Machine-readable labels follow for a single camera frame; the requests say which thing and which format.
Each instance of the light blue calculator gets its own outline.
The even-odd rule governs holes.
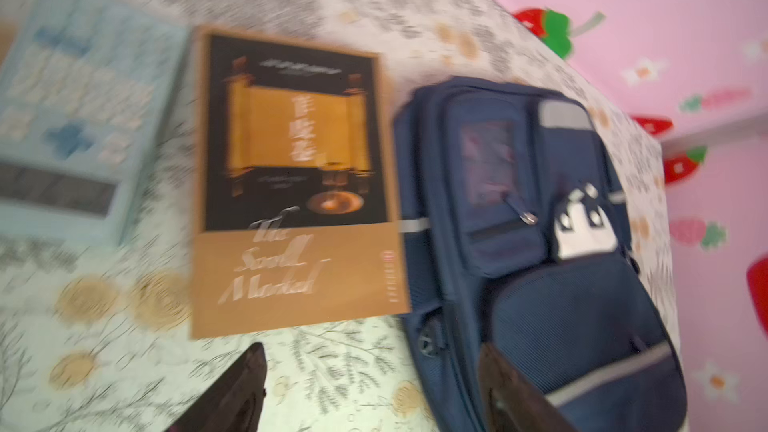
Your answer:
[[[0,70],[0,234],[119,245],[190,30],[116,0],[37,0]]]

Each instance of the zipper pull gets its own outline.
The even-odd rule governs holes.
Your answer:
[[[504,203],[512,207],[514,213],[520,216],[520,219],[529,226],[535,226],[538,222],[538,217],[528,212],[528,207],[525,206],[525,202],[515,194],[507,194],[507,196],[504,197]]]

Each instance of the navy blue backpack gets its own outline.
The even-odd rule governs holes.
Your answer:
[[[630,256],[626,198],[582,105],[456,77],[394,122],[404,317],[442,432],[483,432],[493,344],[581,432],[675,432],[682,370]]]

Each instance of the tablecloth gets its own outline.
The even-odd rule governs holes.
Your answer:
[[[413,89],[450,75],[582,101],[627,191],[640,278],[679,346],[659,145],[492,0],[129,1],[188,24],[382,53],[392,114]],[[30,2],[0,0],[0,19],[21,23]],[[397,318],[188,339],[194,101],[187,73],[125,246],[0,238],[0,429],[162,430],[262,341],[260,430],[436,430]]]

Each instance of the pink wall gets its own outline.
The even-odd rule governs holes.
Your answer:
[[[572,39],[568,62],[629,115],[672,120],[667,138],[768,112],[768,0],[497,1],[513,13],[555,10],[571,28],[604,14]],[[632,80],[643,59],[651,74]],[[681,111],[696,95],[703,105]]]
[[[768,257],[766,164],[767,138],[736,142],[709,150],[692,176],[667,186],[693,432],[768,427],[768,334],[746,281],[750,265]]]

